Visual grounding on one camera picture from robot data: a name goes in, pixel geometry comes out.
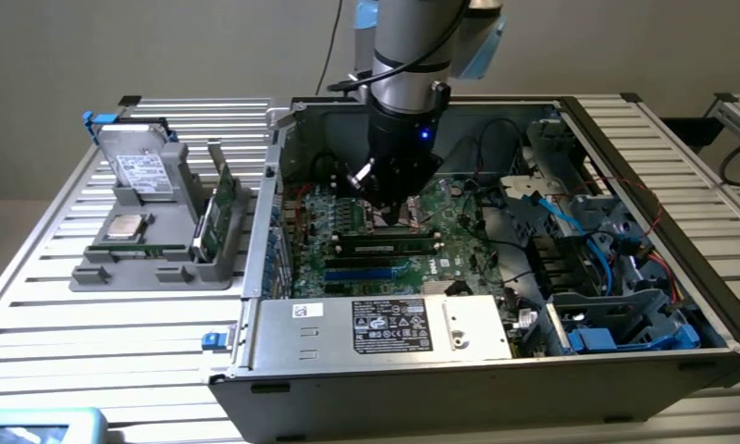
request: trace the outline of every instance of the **blue latch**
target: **blue latch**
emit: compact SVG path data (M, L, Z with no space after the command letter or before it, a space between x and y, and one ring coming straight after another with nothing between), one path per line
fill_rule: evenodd
M107 125L110 123L115 123L116 120L119 119L119 115L118 114L100 114L99 116L96 116L96 118L94 119L94 123L96 125Z
M203 350L227 350L227 333L207 333L203 336Z
M100 114L96 117L94 117L92 111L86 111L86 114L83 114L83 120L86 120L86 131L88 132L96 145L99 145L99 136L96 135L94 125L107 125L110 123L115 123L118 119L118 114Z
M609 328L577 328L567 333L567 339L570 347L579 354L692 350L700 346L700 334L688 324L682 324L674 334L656 338L650 342L617 344Z

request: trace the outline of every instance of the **aluminum extrusion table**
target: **aluminum extrusion table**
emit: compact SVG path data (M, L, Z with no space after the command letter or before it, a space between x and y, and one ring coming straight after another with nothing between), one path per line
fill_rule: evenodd
M718 187L716 173L644 104L629 103L618 95L578 98L740 299L736 192ZM273 108L269 99L143 99L127 115L168 118L190 144L193 171L206 178L215 175L206 141L222 138L231 170L246 186L257 187L266 167ZM114 203L114 180L104 158L91 147L0 277L0 407L98 407L118 442L242 442L203 384L207 368L229 365L230 357L203 353L201 344L210 329L237 322L242 277L222 291L68 290L72 268ZM239 260L246 261L246 247ZM385 440L626 441L740 443L740 384L698 392L642 424Z

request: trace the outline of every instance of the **white label sticker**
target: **white label sticker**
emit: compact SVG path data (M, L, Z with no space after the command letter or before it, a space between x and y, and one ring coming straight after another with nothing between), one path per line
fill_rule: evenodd
M322 317L323 303L295 303L294 317Z
M393 245L378 245L375 247L357 247L354 251L358 253L367 253L367 252L394 252L395 247Z
M162 158L158 155L119 155L118 157L123 175L138 192L171 192L174 190L171 178L168 178Z
M538 320L538 312L525 308L518 312L518 328L530 328Z

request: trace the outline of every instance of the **motherboard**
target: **motherboard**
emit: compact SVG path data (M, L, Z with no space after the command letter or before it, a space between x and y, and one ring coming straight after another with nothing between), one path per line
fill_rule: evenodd
M289 206L294 298L394 294L502 294L493 249L458 223L474 214L471 186L437 178L389 225L370 203L305 185Z

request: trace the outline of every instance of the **barcode label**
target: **barcode label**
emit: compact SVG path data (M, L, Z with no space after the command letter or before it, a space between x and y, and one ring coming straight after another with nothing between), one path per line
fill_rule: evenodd
M119 155L123 175L139 193L171 192L174 185L162 158L155 155Z

